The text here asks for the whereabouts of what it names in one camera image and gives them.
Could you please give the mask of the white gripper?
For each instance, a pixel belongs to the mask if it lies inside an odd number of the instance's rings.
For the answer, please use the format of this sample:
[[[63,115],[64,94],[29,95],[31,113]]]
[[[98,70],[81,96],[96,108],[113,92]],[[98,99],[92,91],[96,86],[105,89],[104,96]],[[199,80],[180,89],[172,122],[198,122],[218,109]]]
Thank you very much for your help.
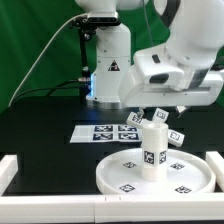
[[[206,106],[216,101],[224,80],[218,72],[208,73],[201,85],[194,89],[175,91],[162,84],[145,84],[135,66],[124,75],[118,96],[123,107],[176,107],[180,118],[186,106]],[[139,118],[143,118],[145,108],[139,108]]]

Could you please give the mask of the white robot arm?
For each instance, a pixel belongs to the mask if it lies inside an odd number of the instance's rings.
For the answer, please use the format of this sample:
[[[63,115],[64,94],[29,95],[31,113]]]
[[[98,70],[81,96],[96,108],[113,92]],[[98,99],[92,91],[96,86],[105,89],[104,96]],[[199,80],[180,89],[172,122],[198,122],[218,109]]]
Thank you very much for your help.
[[[224,70],[212,66],[224,46],[224,0],[75,0],[86,11],[83,24],[96,32],[97,67],[86,100],[101,108],[175,107],[216,101]],[[131,52],[130,30],[120,10],[152,2],[168,19],[168,40]]]

